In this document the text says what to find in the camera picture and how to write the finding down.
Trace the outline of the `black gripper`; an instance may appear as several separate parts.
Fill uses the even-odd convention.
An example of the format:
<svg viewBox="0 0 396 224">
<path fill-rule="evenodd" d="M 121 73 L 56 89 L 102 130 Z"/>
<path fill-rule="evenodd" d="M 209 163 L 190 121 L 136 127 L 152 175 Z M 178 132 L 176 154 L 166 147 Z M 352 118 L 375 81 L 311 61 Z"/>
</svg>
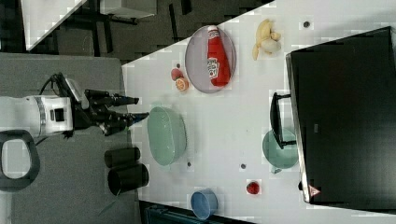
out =
<svg viewBox="0 0 396 224">
<path fill-rule="evenodd" d="M 83 98 L 72 98 L 73 124 L 75 130 L 88 129 L 91 126 L 99 127 L 105 136 L 114 131 L 123 131 L 126 128 L 146 119 L 149 113 L 117 113 L 109 108 L 120 105 L 136 105 L 138 98 L 116 96 L 108 91 L 85 90 Z"/>
</svg>

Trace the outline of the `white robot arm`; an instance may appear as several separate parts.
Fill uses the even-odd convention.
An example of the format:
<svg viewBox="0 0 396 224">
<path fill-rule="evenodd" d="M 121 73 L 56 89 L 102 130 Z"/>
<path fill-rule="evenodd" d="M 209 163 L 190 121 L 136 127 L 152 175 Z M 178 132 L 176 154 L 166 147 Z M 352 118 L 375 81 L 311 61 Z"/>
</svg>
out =
<svg viewBox="0 0 396 224">
<path fill-rule="evenodd" d="M 148 113 L 119 113 L 113 106 L 135 105 L 133 97 L 108 91 L 86 90 L 82 100 L 55 95 L 1 98 L 1 130 L 25 130 L 33 137 L 64 134 L 92 126 L 109 136 L 146 119 Z"/>
</svg>

